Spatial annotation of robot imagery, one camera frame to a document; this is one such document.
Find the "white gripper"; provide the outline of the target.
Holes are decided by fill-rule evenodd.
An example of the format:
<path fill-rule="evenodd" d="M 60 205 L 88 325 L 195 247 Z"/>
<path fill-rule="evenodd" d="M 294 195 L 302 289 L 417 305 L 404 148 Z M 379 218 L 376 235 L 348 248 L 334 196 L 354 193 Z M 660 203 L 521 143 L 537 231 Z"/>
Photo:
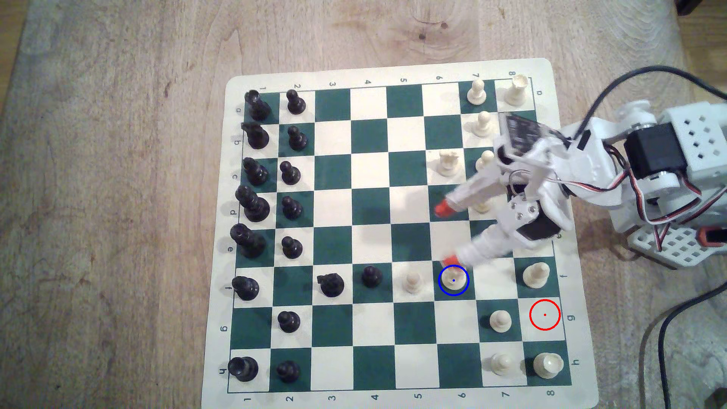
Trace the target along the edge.
<path fill-rule="evenodd" d="M 575 137 L 578 124 L 557 130 L 531 119 L 500 119 L 496 155 L 500 170 L 485 167 L 447 193 L 434 209 L 439 218 L 505 192 L 504 184 L 522 192 L 514 195 L 493 224 L 443 259 L 443 266 L 476 266 L 573 230 L 570 199 L 602 207 L 620 205 L 625 174 L 617 170 L 599 137 L 586 130 Z"/>

